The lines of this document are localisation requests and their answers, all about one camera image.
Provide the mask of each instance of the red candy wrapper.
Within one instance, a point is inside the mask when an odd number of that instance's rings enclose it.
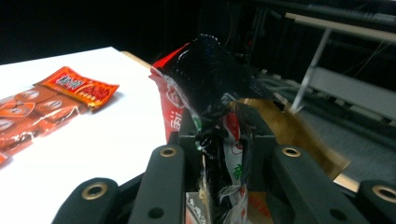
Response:
[[[119,85],[82,77],[69,67],[28,91],[0,100],[0,164],[77,115],[101,108]]]

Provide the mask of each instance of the brown tape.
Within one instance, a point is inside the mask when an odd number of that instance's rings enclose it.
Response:
[[[260,113],[280,145],[305,149],[331,180],[349,165],[348,159],[322,142],[308,124],[289,112],[288,107],[281,111],[273,101],[266,99],[243,99],[239,102],[252,106]]]

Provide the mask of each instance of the printed logo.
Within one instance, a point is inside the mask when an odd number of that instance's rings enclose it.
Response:
[[[168,100],[172,102],[172,104],[177,108],[184,108],[183,101],[178,96],[176,89],[170,84],[168,84],[167,88],[168,90],[166,91],[166,97]]]
[[[46,110],[53,110],[59,108],[61,105],[62,105],[62,101],[49,101],[41,105],[40,107]]]
[[[21,92],[17,95],[17,99],[19,100],[33,100],[35,98],[37,98],[37,96],[40,94],[39,91],[24,91]]]
[[[3,130],[5,130],[5,129],[7,129],[7,128],[9,128],[9,127],[11,127],[11,125],[12,125],[13,123],[14,123],[14,122],[12,122],[12,121],[9,120],[9,119],[0,119],[0,132],[3,131]]]

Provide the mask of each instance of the floor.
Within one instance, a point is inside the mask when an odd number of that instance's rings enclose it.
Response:
[[[280,76],[257,73],[268,88],[292,103],[299,84]],[[344,175],[360,182],[383,180],[396,184],[396,122],[383,120],[354,105],[310,90],[298,112],[318,136],[351,163]]]

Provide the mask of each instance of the white table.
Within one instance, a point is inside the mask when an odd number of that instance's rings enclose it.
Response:
[[[160,95],[149,70],[113,48],[0,66],[0,99],[70,66],[84,77],[120,84],[113,101],[37,138],[0,168],[0,223],[51,223],[80,183],[106,177],[119,185],[146,171],[166,143]]]

